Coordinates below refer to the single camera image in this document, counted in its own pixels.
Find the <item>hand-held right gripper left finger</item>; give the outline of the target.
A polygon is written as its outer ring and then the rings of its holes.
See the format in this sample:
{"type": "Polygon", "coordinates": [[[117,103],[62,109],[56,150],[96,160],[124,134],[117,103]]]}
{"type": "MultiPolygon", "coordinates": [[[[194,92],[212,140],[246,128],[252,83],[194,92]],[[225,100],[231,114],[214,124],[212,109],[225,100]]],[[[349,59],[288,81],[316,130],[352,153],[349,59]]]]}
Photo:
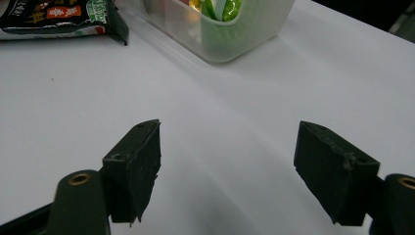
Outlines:
{"type": "Polygon", "coordinates": [[[134,125],[104,156],[102,176],[114,223],[141,220],[161,168],[161,122],[134,125]]]}

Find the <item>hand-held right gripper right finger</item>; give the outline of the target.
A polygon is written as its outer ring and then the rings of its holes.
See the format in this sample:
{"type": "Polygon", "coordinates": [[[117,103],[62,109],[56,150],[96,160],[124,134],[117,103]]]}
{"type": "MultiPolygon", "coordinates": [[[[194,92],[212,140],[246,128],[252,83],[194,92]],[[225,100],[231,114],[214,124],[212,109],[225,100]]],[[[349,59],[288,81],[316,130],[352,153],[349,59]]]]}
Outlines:
{"type": "Polygon", "coordinates": [[[380,163],[331,129],[301,121],[294,166],[333,222],[360,226],[380,163]]]}

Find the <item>clear plastic container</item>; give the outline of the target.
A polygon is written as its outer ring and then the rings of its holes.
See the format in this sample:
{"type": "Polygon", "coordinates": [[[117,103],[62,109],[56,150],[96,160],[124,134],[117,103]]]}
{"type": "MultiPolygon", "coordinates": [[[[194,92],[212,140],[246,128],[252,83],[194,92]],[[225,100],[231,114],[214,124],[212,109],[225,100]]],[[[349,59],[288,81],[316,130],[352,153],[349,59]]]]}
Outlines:
{"type": "Polygon", "coordinates": [[[223,52],[208,52],[202,43],[202,22],[208,18],[192,10],[189,0],[116,0],[177,43],[212,63],[226,63],[275,36],[295,0],[242,0],[237,18],[229,24],[231,41],[223,52]]]}

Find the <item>white and green food packet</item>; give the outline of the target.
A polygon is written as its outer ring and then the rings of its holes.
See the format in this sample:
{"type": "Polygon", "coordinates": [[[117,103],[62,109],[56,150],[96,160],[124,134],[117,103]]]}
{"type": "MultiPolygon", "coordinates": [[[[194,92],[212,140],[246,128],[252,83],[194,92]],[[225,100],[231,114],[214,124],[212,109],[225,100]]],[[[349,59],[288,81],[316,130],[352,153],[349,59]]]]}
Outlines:
{"type": "Polygon", "coordinates": [[[208,18],[202,22],[202,43],[208,52],[229,48],[232,22],[238,17],[242,0],[189,0],[187,5],[208,18]]]}

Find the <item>red and black food packet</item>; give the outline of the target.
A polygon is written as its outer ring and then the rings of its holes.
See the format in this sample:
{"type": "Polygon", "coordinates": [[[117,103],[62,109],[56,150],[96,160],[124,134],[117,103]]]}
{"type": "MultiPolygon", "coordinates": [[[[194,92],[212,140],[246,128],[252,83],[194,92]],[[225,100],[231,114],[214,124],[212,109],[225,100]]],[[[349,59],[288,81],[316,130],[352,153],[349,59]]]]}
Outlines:
{"type": "Polygon", "coordinates": [[[105,34],[127,44],[113,0],[0,0],[0,41],[105,34]]]}

